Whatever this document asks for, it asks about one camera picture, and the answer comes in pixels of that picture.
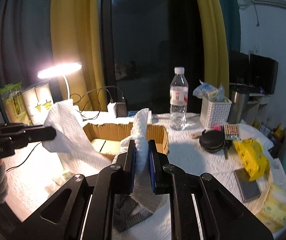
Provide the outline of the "white plastic bag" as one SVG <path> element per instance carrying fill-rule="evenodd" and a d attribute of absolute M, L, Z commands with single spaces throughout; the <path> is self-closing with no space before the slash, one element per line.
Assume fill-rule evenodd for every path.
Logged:
<path fill-rule="evenodd" d="M 65 170 L 87 177 L 99 173 L 112 161 L 91 145 L 77 110 L 72 99 L 54 103 L 44 126 L 52 126 L 56 130 L 56 137 L 42 144 L 47 151 L 58 154 Z"/>

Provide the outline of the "yellow plastic bag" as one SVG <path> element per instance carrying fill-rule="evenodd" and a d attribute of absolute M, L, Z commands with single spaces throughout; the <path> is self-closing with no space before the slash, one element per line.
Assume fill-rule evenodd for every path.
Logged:
<path fill-rule="evenodd" d="M 232 144 L 249 175 L 249 181 L 257 180 L 269 173 L 269 161 L 258 141 L 253 139 L 234 140 Z"/>

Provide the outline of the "yellow curtain left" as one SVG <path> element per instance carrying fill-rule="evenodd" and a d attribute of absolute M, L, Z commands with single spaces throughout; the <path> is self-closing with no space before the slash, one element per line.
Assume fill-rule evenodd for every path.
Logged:
<path fill-rule="evenodd" d="M 98 1 L 51 0 L 50 34 L 55 64 L 82 65 L 65 80 L 59 78 L 62 96 L 67 97 L 68 88 L 80 109 L 106 111 Z"/>

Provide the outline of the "paper cup pack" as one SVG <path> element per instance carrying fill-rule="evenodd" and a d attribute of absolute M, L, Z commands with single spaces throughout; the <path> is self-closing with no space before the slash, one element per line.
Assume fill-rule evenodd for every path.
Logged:
<path fill-rule="evenodd" d="M 26 88 L 22 95 L 32 124 L 44 124 L 53 105 L 48 81 L 42 81 Z"/>

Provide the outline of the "white desk shelf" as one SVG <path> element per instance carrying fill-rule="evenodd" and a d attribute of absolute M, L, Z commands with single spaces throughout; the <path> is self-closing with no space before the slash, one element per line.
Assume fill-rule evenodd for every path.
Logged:
<path fill-rule="evenodd" d="M 254 122 L 265 122 L 271 97 L 272 95 L 250 93 L 242 119 L 248 125 Z"/>

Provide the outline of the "clear water bottle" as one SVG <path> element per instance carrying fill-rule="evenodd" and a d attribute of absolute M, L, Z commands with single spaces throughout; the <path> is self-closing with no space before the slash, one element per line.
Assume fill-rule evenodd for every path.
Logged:
<path fill-rule="evenodd" d="M 170 84 L 170 121 L 175 130 L 183 130 L 186 125 L 189 85 L 184 72 L 184 67 L 175 67 Z"/>

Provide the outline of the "white charger plug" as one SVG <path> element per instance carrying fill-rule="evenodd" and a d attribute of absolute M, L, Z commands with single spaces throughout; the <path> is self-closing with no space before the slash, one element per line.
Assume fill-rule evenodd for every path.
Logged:
<path fill-rule="evenodd" d="M 117 105 L 116 102 L 110 102 L 107 105 L 107 111 L 110 116 L 110 118 L 117 118 L 118 113 L 117 113 Z"/>

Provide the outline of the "yellow curtain right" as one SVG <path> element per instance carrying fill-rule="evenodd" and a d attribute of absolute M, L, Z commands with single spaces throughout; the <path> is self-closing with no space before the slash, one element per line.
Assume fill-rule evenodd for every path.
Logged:
<path fill-rule="evenodd" d="M 223 13 L 219 0 L 197 0 L 202 24 L 204 81 L 229 91 L 228 51 Z"/>

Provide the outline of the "yellow curtain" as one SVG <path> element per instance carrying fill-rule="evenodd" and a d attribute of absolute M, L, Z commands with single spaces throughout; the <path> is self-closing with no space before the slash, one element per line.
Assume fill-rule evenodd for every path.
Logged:
<path fill-rule="evenodd" d="M 204 81 L 229 91 L 228 51 L 223 13 L 219 0 L 197 0 L 202 24 Z"/>
<path fill-rule="evenodd" d="M 106 111 L 98 1 L 51 0 L 50 34 L 55 64 L 82 65 L 65 80 L 59 78 L 62 96 L 67 97 L 68 88 L 80 109 Z"/>

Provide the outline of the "cardboard box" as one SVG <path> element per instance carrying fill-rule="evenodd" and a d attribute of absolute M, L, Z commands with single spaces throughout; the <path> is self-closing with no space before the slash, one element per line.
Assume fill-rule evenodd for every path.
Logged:
<path fill-rule="evenodd" d="M 94 149 L 113 160 L 120 153 L 120 142 L 130 136 L 133 123 L 129 124 L 86 124 L 83 130 Z M 157 150 L 168 155 L 168 133 L 164 126 L 147 125 L 147 140 L 154 140 Z"/>

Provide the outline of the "wall air conditioner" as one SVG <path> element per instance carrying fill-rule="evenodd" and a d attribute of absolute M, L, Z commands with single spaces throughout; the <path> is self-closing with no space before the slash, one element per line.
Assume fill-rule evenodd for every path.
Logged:
<path fill-rule="evenodd" d="M 239 8 L 247 8 L 251 5 L 265 5 L 270 7 L 277 7 L 286 10 L 285 0 L 243 0 L 243 4 L 239 3 Z"/>

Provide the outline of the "black round zip case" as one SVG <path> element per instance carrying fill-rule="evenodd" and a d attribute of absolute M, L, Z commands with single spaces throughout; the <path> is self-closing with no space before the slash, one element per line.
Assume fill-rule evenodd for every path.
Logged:
<path fill-rule="evenodd" d="M 203 132 L 199 138 L 199 143 L 202 149 L 209 153 L 218 152 L 225 146 L 225 134 L 217 130 Z"/>

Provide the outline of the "colourful sticker card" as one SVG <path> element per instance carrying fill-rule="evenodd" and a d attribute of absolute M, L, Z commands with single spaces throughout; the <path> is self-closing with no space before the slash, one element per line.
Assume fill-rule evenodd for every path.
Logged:
<path fill-rule="evenodd" d="M 224 134 L 226 140 L 238 140 L 240 141 L 240 131 L 238 124 L 226 124 L 224 125 Z"/>

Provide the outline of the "white lattice basket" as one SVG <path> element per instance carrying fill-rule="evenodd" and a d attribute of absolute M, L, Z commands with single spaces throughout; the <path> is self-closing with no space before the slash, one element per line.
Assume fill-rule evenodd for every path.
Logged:
<path fill-rule="evenodd" d="M 212 129 L 215 125 L 224 125 L 230 113 L 232 102 L 225 99 L 223 102 L 212 102 L 202 98 L 200 122 L 204 129 Z"/>

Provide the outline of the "grey mesh cloth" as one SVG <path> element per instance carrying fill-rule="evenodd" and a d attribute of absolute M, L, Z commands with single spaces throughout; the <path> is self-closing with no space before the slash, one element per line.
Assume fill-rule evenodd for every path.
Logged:
<path fill-rule="evenodd" d="M 114 200 L 113 226 L 117 232 L 124 232 L 152 215 L 153 213 L 140 206 L 130 196 L 116 195 Z"/>

